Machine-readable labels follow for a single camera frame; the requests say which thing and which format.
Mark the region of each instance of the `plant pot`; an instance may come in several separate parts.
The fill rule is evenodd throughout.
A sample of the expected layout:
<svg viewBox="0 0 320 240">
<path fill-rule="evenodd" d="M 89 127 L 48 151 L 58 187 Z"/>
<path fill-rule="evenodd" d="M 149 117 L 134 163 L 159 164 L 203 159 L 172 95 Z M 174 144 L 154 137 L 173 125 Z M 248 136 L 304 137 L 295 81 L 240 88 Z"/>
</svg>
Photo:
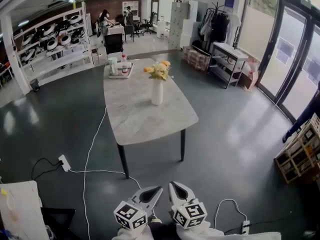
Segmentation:
<svg viewBox="0 0 320 240">
<path fill-rule="evenodd" d="M 160 105 L 164 100 L 163 80 L 153 79 L 151 102 L 154 105 Z"/>
</svg>

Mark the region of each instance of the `wire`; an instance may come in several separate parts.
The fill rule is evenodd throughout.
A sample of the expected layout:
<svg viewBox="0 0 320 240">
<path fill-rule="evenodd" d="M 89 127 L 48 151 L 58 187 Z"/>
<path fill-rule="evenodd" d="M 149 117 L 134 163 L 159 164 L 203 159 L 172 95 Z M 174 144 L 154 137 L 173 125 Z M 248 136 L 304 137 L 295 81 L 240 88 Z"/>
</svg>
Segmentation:
<svg viewBox="0 0 320 240">
<path fill-rule="evenodd" d="M 76 174 L 83 174 L 85 173 L 113 173 L 113 174 L 123 174 L 126 175 L 124 172 L 122 171 L 110 171 L 110 170 L 86 170 L 86 171 L 74 171 L 74 170 L 69 170 L 69 172 L 72 173 L 76 173 Z M 134 180 L 136 182 L 136 184 L 138 185 L 139 189 L 141 189 L 138 181 L 135 178 L 129 177 L 130 179 Z"/>
<path fill-rule="evenodd" d="M 57 162 L 56 164 L 53 164 L 52 162 L 50 162 L 48 159 L 46 159 L 45 157 L 43 157 L 43 158 L 40 158 L 38 161 L 36 161 L 36 163 L 34 164 L 34 166 L 32 167 L 32 170 L 31 170 L 31 179 L 32 180 L 34 180 L 34 170 L 35 170 L 35 167 L 36 167 L 36 165 L 37 165 L 37 163 L 39 163 L 40 161 L 42 161 L 42 160 L 46 160 L 50 165 L 52 165 L 52 166 L 56 166 L 56 165 L 58 165 L 58 164 L 60 164 L 61 163 L 61 161 L 59 161 L 59 162 Z"/>
<path fill-rule="evenodd" d="M 216 224 L 217 224 L 217 223 L 216 223 L 216 220 L 217 220 L 217 215 L 218 215 L 218 212 L 219 212 L 219 207 L 220 207 L 221 203 L 223 203 L 224 201 L 233 201 L 236 210 L 237 210 L 240 214 L 242 214 L 242 215 L 245 217 L 245 220 L 247 221 L 247 216 L 239 210 L 239 207 L 238 207 L 237 202 L 236 202 L 235 200 L 233 200 L 233 199 L 225 199 L 225 200 L 222 200 L 222 201 L 219 203 L 218 208 L 216 209 L 215 217 L 214 217 L 214 228 L 216 228 Z"/>
<path fill-rule="evenodd" d="M 60 161 L 59 162 L 59 165 L 57 168 L 53 169 L 53 170 L 47 170 L 47 171 L 44 171 L 43 173 L 41 173 L 40 175 L 38 175 L 37 177 L 35 177 L 34 179 L 32 179 L 33 181 L 35 181 L 36 179 L 38 179 L 40 176 L 44 175 L 44 174 L 47 174 L 47 173 L 50 173 L 50 172 L 54 172 L 56 170 L 59 169 L 59 167 L 62 166 L 62 162 Z"/>
<path fill-rule="evenodd" d="M 84 215 L 85 215 L 85 219 L 86 219 L 86 223 L 87 223 L 87 226 L 88 226 L 88 237 L 89 237 L 89 240 L 91 240 L 90 238 L 90 228 L 89 228 L 89 221 L 88 221 L 88 217 L 87 217 L 87 207 L 86 207 L 86 200 L 85 200 L 85 190 L 86 190 L 86 171 L 87 171 L 87 165 L 88 165 L 88 161 L 89 161 L 89 156 L 90 156 L 90 151 L 94 145 L 94 142 L 95 142 L 95 139 L 96 139 L 96 136 L 99 132 L 99 129 L 100 129 L 100 126 L 102 124 L 102 122 L 104 121 L 105 119 L 105 116 L 106 116 L 106 112 L 107 112 L 107 107 L 104 108 L 104 115 L 102 117 L 102 120 L 99 124 L 99 127 L 98 127 L 98 130 L 96 131 L 96 134 L 94 135 L 93 137 L 93 140 L 92 140 L 92 144 L 91 144 L 91 147 L 89 149 L 89 152 L 88 152 L 88 155 L 87 155 L 87 158 L 86 158 L 86 162 L 85 162 L 85 166 L 84 166 L 84 177 L 83 177 L 83 205 L 84 205 Z"/>
<path fill-rule="evenodd" d="M 292 218 L 292 216 L 289 216 L 289 217 L 286 217 L 286 218 L 278 218 L 278 219 L 270 220 L 270 221 L 252 223 L 252 224 L 248 224 L 247 226 L 244 226 L 244 227 L 246 228 L 246 227 L 251 227 L 251 226 L 259 225 L 259 224 L 267 224 L 267 223 L 274 223 L 274 222 L 279 222 L 279 221 L 286 221 L 286 220 L 288 220 L 290 218 Z M 224 234 L 226 234 L 226 233 L 228 233 L 230 231 L 233 231 L 233 230 L 237 230 L 237 229 L 242 229 L 242 226 L 239 226 L 239 227 L 236 227 L 236 228 L 233 228 L 233 229 L 229 229 L 226 232 L 224 232 Z"/>
</svg>

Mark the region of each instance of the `power outlet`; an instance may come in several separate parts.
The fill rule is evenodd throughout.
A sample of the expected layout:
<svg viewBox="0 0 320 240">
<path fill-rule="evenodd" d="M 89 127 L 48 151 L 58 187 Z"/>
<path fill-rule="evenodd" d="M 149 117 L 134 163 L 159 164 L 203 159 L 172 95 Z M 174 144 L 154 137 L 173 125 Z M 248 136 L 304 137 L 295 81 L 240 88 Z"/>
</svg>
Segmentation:
<svg viewBox="0 0 320 240">
<path fill-rule="evenodd" d="M 63 168 L 64 171 L 67 173 L 67 172 L 71 169 L 71 167 L 70 167 L 70 165 L 69 165 L 69 163 L 68 163 L 65 155 L 63 154 L 63 155 L 60 156 L 58 159 L 59 159 L 59 161 L 62 161 L 62 162 L 63 162 L 62 168 Z"/>
<path fill-rule="evenodd" d="M 242 230 L 241 230 L 241 235 L 249 235 L 249 224 L 250 220 L 245 220 L 242 222 Z"/>
</svg>

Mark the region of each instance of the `white cable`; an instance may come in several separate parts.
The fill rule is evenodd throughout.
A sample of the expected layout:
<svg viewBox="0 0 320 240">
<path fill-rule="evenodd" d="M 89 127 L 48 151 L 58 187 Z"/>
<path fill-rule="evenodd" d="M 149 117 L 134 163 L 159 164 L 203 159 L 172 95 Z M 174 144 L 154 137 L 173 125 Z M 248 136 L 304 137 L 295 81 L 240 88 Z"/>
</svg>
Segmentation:
<svg viewBox="0 0 320 240">
<path fill-rule="evenodd" d="M 73 170 L 69 170 L 69 172 L 72 172 L 72 173 L 76 173 L 76 174 L 83 174 L 84 172 L 85 173 L 113 173 L 113 174 L 123 174 L 123 175 L 126 175 L 124 172 L 122 171 L 110 171 L 110 170 L 86 170 L 86 171 L 73 171 Z M 138 185 L 139 189 L 141 189 L 140 185 L 139 185 L 139 182 L 135 179 L 135 178 L 132 178 L 132 177 L 129 177 L 130 179 L 134 180 L 136 182 L 136 184 Z"/>
<path fill-rule="evenodd" d="M 84 205 L 84 215 L 85 215 L 85 219 L 86 219 L 86 223 L 88 225 L 88 237 L 89 237 L 89 240 L 91 240 L 90 238 L 90 229 L 89 229 L 89 221 L 88 221 L 88 217 L 87 217 L 87 207 L 86 207 L 86 200 L 85 200 L 85 189 L 86 189 L 86 170 L 87 170 L 87 165 L 88 165 L 88 161 L 89 161 L 89 155 L 90 155 L 90 151 L 94 145 L 94 142 L 95 142 L 95 138 L 99 132 L 99 129 L 100 129 L 100 126 L 102 124 L 102 122 L 104 121 L 105 119 L 105 116 L 106 116 L 106 112 L 107 112 L 107 107 L 104 108 L 104 115 L 102 117 L 102 120 L 99 124 L 99 127 L 98 127 L 98 130 L 96 131 L 96 134 L 94 135 L 93 137 L 93 140 L 92 140 L 92 144 L 91 144 L 91 147 L 89 149 L 89 152 L 88 152 L 88 156 L 86 158 L 86 162 L 85 162 L 85 166 L 84 166 L 84 177 L 83 177 L 83 205 Z"/>
<path fill-rule="evenodd" d="M 219 203 L 218 208 L 216 209 L 215 217 L 214 217 L 214 228 L 216 228 L 216 220 L 217 220 L 217 215 L 218 215 L 218 212 L 219 212 L 219 207 L 220 207 L 221 203 L 224 202 L 224 201 L 233 201 L 236 210 L 237 210 L 240 214 L 242 214 L 242 215 L 245 217 L 245 220 L 247 221 L 247 216 L 239 210 L 239 207 L 238 207 L 237 202 L 236 202 L 235 200 L 233 200 L 233 199 L 225 199 L 225 200 L 222 200 L 222 201 Z"/>
</svg>

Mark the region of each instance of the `glass door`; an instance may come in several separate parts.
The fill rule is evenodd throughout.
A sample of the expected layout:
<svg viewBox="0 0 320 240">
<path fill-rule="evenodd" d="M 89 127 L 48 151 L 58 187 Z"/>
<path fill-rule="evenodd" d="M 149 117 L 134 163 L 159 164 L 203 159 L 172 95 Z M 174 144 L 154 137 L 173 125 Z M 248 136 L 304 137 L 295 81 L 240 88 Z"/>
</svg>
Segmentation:
<svg viewBox="0 0 320 240">
<path fill-rule="evenodd" d="M 297 119 L 318 90 L 320 81 L 320 27 L 314 26 L 310 48 L 282 105 Z"/>
<path fill-rule="evenodd" d="M 282 97 L 301 56 L 306 18 L 282 6 L 282 22 L 275 47 L 258 84 L 275 103 Z"/>
</svg>

